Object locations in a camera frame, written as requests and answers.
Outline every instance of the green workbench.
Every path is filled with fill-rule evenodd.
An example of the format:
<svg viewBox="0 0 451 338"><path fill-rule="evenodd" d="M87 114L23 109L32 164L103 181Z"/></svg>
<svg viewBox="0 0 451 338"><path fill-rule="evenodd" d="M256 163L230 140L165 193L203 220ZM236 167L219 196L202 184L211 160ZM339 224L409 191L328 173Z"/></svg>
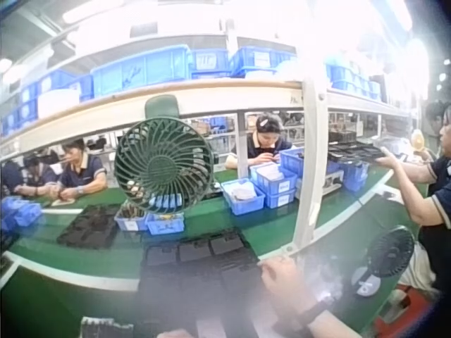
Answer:
<svg viewBox="0 0 451 338"><path fill-rule="evenodd" d="M371 167L366 186L359 193L351 194L341 189L325 196L316 227L329 227L335 216L355 204L356 198L365 195L385 174L386 170ZM216 178L222 182L236 178L236 174L225 171L217 173ZM124 199L125 195L119 189L108 189L85 196L75 204L63 208L119 204ZM83 315L113 317L125 323L132 322L133 292L106 291L101 285L97 288L76 286L78 274L137 279L142 248L146 242L179 236L195 237L229 227L240 228L255 253L264 255L291 241L298 206L296 200L277 209L265 208L236 217L223 198L202 201L185 212L186 230L181 235L146 236L141 239L135 234L121 232L111 249L98 251L59 246L55 239L76 215L46 214L37 231L20 239L10 251L47 267L74 273L74 283L58 282L19 268L1 291L2 321L5 314L8 321L18 324L20 331L15 332L14 337L75 337ZM331 256L338 257L340 273L346 279L360 266L371 240L398 224L416 229L403 206L375 195L367 201L365 207L313 244L309 252L321 253L325 260ZM384 279L381 290L375 297L343 299L335 313L354 330L363 330L384 304L398 277Z"/></svg>

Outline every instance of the hair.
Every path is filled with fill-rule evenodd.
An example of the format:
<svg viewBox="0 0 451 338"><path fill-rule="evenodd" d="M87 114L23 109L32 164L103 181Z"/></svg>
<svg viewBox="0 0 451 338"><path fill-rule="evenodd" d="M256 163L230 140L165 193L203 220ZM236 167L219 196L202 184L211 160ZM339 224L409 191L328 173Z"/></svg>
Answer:
<svg viewBox="0 0 451 338"><path fill-rule="evenodd" d="M283 130L282 120L275 114L264 113L257 118L257 132L274 132L280 134Z"/></svg>
<svg viewBox="0 0 451 338"><path fill-rule="evenodd" d="M70 149L79 149L81 151L85 150L85 141L83 139L74 139L73 141L66 142L61 145L63 147L64 152L69 151Z"/></svg>
<svg viewBox="0 0 451 338"><path fill-rule="evenodd" d="M23 159L23 165L26 168L30 167L37 167L39 165L39 159L36 157L36 155L29 155L26 158Z"/></svg>
<svg viewBox="0 0 451 338"><path fill-rule="evenodd" d="M446 104L442 101L431 102L426 106L426 118L434 121L437 118L443 118L445 114Z"/></svg>

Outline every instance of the blue storage crate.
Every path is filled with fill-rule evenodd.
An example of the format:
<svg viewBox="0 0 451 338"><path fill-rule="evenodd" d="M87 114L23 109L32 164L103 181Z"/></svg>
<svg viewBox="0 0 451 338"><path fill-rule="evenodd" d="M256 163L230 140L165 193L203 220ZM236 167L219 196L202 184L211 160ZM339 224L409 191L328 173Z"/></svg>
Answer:
<svg viewBox="0 0 451 338"><path fill-rule="evenodd" d="M296 189L296 174L278 165L279 171L285 176L281 180L271 181L256 171L257 184L266 195L282 194L292 189Z"/></svg>
<svg viewBox="0 0 451 338"><path fill-rule="evenodd" d="M192 55L186 45L155 49L91 71L94 97L146 85L188 80Z"/></svg>
<svg viewBox="0 0 451 338"><path fill-rule="evenodd" d="M37 82L33 82L20 91L20 102L24 104L37 97Z"/></svg>
<svg viewBox="0 0 451 338"><path fill-rule="evenodd" d="M74 79L75 76L72 74L63 70L55 70L37 82L37 94L40 95L54 89L62 88Z"/></svg>
<svg viewBox="0 0 451 338"><path fill-rule="evenodd" d="M192 60L194 73L230 72L227 49L197 49Z"/></svg>
<svg viewBox="0 0 451 338"><path fill-rule="evenodd" d="M351 69L346 68L346 67L340 67L337 65L334 65L331 67L332 69L332 81L333 82L337 82L337 81L346 81L346 82L351 82L354 83L355 79L356 79L356 75L352 72Z"/></svg>
<svg viewBox="0 0 451 338"><path fill-rule="evenodd" d="M278 208L279 206L286 206L295 200L295 193L296 188L288 192L283 192L282 194L268 194L265 196L265 205L270 209Z"/></svg>
<svg viewBox="0 0 451 338"><path fill-rule="evenodd" d="M299 154L303 152L303 148L282 150L280 152L280 165L298 177L302 177L304 174L304 159L300 158ZM327 162L326 173L331 174L339 169L340 164L332 161Z"/></svg>
<svg viewBox="0 0 451 338"><path fill-rule="evenodd" d="M205 73L193 73L193 74L191 74L191 78L193 80L221 79L223 77L230 77L230 72L205 72Z"/></svg>
<svg viewBox="0 0 451 338"><path fill-rule="evenodd" d="M244 70L274 70L280 63L280 54L270 48L242 47L230 59L232 75L242 75Z"/></svg>
<svg viewBox="0 0 451 338"><path fill-rule="evenodd" d="M62 86L62 89L72 89L77 91L80 97L80 102L92 99L94 97L94 91L92 88L92 75L84 75L68 84Z"/></svg>
<svg viewBox="0 0 451 338"><path fill-rule="evenodd" d="M185 230L185 219L182 213L176 213L172 219L165 219L164 215L149 213L146 225L151 234L175 234Z"/></svg>
<svg viewBox="0 0 451 338"><path fill-rule="evenodd" d="M147 214L144 214L142 217L135 218L123 218L119 216L120 214L121 209L114 216L114 220L118 223L118 226L122 231L147 231Z"/></svg>
<svg viewBox="0 0 451 338"><path fill-rule="evenodd" d="M232 197L229 196L227 194L227 192L224 190L224 187L227 185L230 185L230 184L235 184L236 182L238 182L240 184L244 184L245 182L251 182L251 181L247 178L242 178L239 180L228 181L228 182L224 182L221 184L222 189L224 191L224 194L223 194L224 198L227 201L230 208L232 209L232 213L236 216L239 216L239 215L243 215L245 213L251 213L252 211L257 211L257 210L263 209L265 194L255 185L254 185L254 188L255 188L255 193L257 194L257 197L255 197L254 199L248 199L246 201L235 201L234 199L232 199Z"/></svg>
<svg viewBox="0 0 451 338"><path fill-rule="evenodd" d="M356 93L356 86L354 83L348 82L348 81L336 81L332 82L332 88L344 90L345 92L349 93Z"/></svg>
<svg viewBox="0 0 451 338"><path fill-rule="evenodd" d="M28 203L20 207L14 214L14 219L19 227L28 227L33 224L42 214L39 203Z"/></svg>
<svg viewBox="0 0 451 338"><path fill-rule="evenodd" d="M18 109L18 123L22 127L23 121L37 120L37 99L23 104Z"/></svg>

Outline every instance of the green desk fan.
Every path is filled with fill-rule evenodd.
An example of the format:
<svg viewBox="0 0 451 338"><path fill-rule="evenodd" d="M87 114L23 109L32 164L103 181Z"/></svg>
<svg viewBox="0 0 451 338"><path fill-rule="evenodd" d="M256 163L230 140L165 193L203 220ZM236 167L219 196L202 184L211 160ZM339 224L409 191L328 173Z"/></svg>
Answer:
<svg viewBox="0 0 451 338"><path fill-rule="evenodd" d="M207 141L179 120L177 99L152 98L146 120L119 141L114 162L119 187L139 208L179 213L202 200L213 180L215 156Z"/></svg>

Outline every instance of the red stool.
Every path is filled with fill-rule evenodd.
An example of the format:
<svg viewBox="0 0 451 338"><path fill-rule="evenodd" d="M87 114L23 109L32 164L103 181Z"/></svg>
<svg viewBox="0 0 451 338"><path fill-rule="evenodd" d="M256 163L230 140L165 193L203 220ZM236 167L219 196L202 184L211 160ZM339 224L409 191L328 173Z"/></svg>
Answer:
<svg viewBox="0 0 451 338"><path fill-rule="evenodd" d="M399 337L424 314L430 305L424 296L413 287L397 285L396 289L402 290L407 294L400 304L407 309L393 323L386 323L381 317L377 317L374 325L377 332L376 337L378 338Z"/></svg>

